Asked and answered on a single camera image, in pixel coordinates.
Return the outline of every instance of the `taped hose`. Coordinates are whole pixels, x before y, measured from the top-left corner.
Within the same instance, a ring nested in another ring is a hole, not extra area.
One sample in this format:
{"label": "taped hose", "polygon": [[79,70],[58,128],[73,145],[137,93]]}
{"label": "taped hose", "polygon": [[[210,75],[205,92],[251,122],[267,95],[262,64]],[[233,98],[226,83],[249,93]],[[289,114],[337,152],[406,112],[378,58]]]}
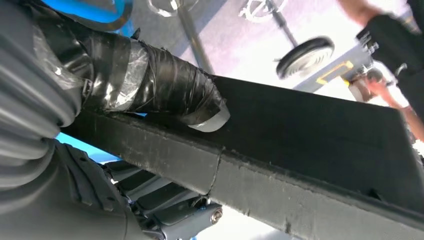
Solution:
{"label": "taped hose", "polygon": [[67,27],[96,70],[84,108],[166,113],[203,132],[215,131],[229,119],[225,100],[202,69],[142,41],[71,21]]}
{"label": "taped hose", "polygon": [[169,51],[139,44],[148,53],[148,68],[128,111],[169,112],[190,126],[206,122],[225,107],[210,75]]}

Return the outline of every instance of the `floor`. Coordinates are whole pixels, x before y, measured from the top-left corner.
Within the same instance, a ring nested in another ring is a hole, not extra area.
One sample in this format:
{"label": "floor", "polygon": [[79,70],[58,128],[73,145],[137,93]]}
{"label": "floor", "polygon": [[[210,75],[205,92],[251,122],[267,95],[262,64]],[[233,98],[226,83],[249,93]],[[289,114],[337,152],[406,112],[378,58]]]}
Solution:
{"label": "floor", "polygon": [[[140,39],[156,47],[164,47],[183,59],[196,63],[177,17],[163,17],[152,12],[149,0],[134,1],[133,22],[141,29]],[[150,0],[164,9],[171,9],[169,0]],[[360,27],[341,11],[336,0],[274,0],[284,4],[281,13],[286,18],[299,43],[315,36],[328,36],[335,44],[333,60],[357,45],[355,35]],[[255,23],[242,15],[250,12],[262,0],[198,0],[190,11],[206,54],[217,75],[294,88],[305,79],[279,80],[276,60],[292,46],[272,19]],[[405,12],[405,0],[373,0],[373,4],[395,14]],[[257,16],[269,13],[260,8]]]}

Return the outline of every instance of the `silver duct tape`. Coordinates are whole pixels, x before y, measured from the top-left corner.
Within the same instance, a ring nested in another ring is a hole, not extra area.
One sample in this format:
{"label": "silver duct tape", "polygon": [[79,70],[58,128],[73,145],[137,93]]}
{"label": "silver duct tape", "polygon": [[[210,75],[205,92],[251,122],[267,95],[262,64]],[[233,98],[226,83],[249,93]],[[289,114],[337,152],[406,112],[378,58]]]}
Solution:
{"label": "silver duct tape", "polygon": [[46,41],[41,29],[34,25],[34,51],[44,72],[52,78],[63,90],[80,88],[84,80],[70,73],[59,61]]}
{"label": "silver duct tape", "polygon": [[131,39],[128,66],[125,77],[111,111],[126,111],[133,103],[136,93],[146,73],[149,64],[149,55],[142,45]]}

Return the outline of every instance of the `small wheel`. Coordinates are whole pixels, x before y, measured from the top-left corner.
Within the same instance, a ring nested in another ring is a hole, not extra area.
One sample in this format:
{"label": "small wheel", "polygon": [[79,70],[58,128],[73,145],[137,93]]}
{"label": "small wheel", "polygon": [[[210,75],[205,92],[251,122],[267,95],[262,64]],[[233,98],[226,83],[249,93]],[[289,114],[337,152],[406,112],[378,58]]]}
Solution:
{"label": "small wheel", "polygon": [[277,75],[285,79],[297,74],[306,77],[331,58],[334,44],[327,37],[317,37],[293,48],[278,63]]}

